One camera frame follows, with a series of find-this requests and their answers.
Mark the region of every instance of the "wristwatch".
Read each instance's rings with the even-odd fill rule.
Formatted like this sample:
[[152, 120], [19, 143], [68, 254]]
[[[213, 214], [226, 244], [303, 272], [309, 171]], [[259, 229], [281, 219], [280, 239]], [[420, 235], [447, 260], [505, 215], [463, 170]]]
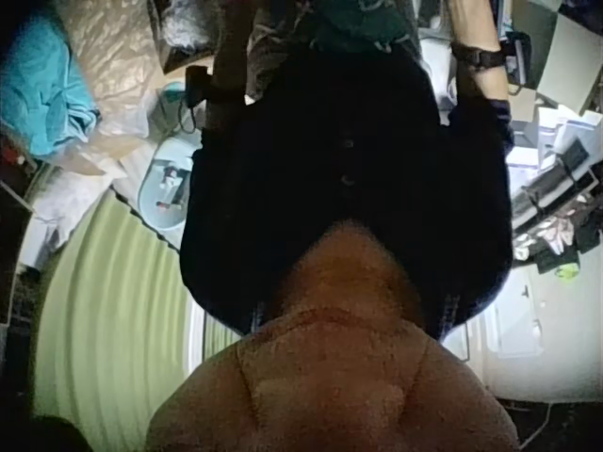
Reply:
[[188, 66], [185, 73], [187, 108], [194, 108], [202, 101], [214, 104], [245, 102], [245, 87], [221, 89], [211, 84], [211, 75], [206, 66]]
[[458, 42], [452, 43], [452, 54], [457, 60], [478, 72], [504, 66], [507, 60], [502, 50], [490, 52], [477, 47], [467, 47]]

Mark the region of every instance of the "neck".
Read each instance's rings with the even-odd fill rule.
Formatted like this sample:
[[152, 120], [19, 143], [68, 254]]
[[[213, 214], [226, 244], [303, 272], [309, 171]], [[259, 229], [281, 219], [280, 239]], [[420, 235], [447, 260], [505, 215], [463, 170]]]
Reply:
[[393, 256], [365, 228], [335, 225], [282, 285], [280, 315], [339, 309], [381, 327], [402, 319], [422, 326], [415, 289]]

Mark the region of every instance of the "cardboard box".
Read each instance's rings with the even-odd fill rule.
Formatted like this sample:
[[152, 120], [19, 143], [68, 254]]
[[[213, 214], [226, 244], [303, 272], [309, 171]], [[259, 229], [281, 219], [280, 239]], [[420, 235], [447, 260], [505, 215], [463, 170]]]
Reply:
[[558, 0], [513, 0], [513, 28], [530, 35], [525, 88], [582, 114], [603, 67], [603, 37], [557, 12]]

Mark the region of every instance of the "dark shirt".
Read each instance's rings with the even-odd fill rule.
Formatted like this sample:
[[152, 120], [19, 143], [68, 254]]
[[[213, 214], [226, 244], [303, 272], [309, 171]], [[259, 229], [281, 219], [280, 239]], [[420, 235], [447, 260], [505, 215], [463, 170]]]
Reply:
[[300, 53], [236, 129], [195, 153], [181, 268], [226, 326], [266, 322], [284, 276], [337, 221], [404, 267], [426, 331], [478, 314], [512, 261], [509, 105], [460, 99], [440, 125], [428, 76], [393, 54]]

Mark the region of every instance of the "black wristband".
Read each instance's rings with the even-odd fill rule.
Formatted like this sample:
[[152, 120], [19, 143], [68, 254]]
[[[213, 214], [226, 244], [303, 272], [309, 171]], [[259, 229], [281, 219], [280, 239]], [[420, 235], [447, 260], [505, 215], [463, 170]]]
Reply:
[[458, 42], [452, 43], [452, 54], [458, 61], [462, 61], [476, 71], [485, 71], [486, 69], [505, 66], [507, 61], [505, 54], [501, 50], [491, 52], [477, 47], [467, 47]]

